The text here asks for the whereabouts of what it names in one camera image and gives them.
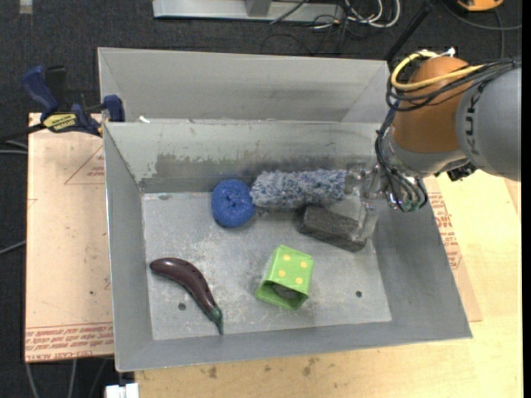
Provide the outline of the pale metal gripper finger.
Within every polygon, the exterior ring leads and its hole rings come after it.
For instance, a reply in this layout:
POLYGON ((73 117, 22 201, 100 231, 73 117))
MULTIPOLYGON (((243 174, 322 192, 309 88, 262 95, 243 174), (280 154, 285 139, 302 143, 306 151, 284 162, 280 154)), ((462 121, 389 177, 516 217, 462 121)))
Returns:
POLYGON ((350 163, 345 176, 345 193, 364 194, 373 178, 373 169, 366 163, 350 163))
POLYGON ((360 210, 358 219, 358 238, 366 240, 373 235, 378 222, 378 210, 374 201, 363 198, 360 200, 360 210))

